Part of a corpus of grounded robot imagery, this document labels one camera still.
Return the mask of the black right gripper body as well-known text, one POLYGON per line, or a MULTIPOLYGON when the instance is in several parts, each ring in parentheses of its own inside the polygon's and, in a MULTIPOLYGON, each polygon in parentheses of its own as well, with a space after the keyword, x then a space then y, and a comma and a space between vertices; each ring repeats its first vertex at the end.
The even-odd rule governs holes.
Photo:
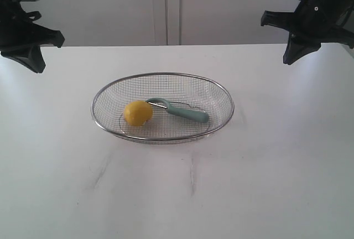
POLYGON ((353 48, 353 32, 337 22, 353 0, 301 0, 294 12, 265 11, 261 25, 284 29, 312 43, 341 43, 353 48))

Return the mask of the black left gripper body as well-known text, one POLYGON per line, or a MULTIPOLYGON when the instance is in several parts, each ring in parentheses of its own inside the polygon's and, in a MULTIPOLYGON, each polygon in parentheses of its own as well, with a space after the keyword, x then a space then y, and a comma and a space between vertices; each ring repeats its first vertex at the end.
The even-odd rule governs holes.
POLYGON ((1 0, 1 50, 13 51, 43 44, 62 47, 65 38, 61 31, 36 24, 39 18, 38 11, 25 12, 20 3, 1 0))

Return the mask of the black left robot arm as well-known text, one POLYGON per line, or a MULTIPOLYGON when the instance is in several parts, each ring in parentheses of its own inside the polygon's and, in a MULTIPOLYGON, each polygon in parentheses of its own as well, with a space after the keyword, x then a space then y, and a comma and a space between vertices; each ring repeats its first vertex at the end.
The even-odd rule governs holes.
POLYGON ((39 12, 25 12, 19 2, 1 0, 1 55, 34 73, 46 67, 40 46, 60 48, 65 40, 61 31, 35 24, 39 16, 39 12))

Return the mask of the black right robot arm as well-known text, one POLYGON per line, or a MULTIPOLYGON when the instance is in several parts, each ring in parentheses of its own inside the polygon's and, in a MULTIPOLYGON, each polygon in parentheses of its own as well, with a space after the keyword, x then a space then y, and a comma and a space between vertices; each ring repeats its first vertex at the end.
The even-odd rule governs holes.
POLYGON ((265 11, 261 25, 288 31, 283 63, 291 65, 316 52, 323 43, 353 48, 353 32, 344 28, 353 12, 353 0, 298 0, 293 12, 265 11))

